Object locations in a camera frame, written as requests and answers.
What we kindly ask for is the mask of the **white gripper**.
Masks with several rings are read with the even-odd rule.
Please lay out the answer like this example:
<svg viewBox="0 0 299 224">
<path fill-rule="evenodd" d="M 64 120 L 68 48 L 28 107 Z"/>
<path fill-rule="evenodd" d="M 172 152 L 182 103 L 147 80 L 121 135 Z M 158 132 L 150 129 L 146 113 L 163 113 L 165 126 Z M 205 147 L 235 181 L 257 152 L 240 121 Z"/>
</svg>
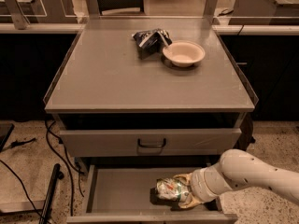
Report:
<svg viewBox="0 0 299 224">
<path fill-rule="evenodd" d="M 233 183 L 223 175 L 219 166 L 209 166 L 192 173 L 174 175 L 174 178 L 184 185 L 190 184 L 193 194 L 179 202 L 178 207 L 181 209 L 211 202 L 223 193 L 233 190 Z"/>
</svg>

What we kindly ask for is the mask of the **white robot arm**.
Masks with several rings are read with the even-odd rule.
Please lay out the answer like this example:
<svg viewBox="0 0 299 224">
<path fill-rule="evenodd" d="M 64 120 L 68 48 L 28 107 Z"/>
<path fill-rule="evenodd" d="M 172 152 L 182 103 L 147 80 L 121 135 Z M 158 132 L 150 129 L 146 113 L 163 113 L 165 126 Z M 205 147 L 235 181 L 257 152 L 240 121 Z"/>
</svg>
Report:
<svg viewBox="0 0 299 224">
<path fill-rule="evenodd" d="M 229 149 L 219 161 L 191 173 L 176 175 L 186 180 L 191 193 L 179 202 L 182 209 L 209 203 L 229 191 L 249 187 L 271 190 L 286 200 L 299 204 L 299 174 L 280 169 L 239 149 Z"/>
</svg>

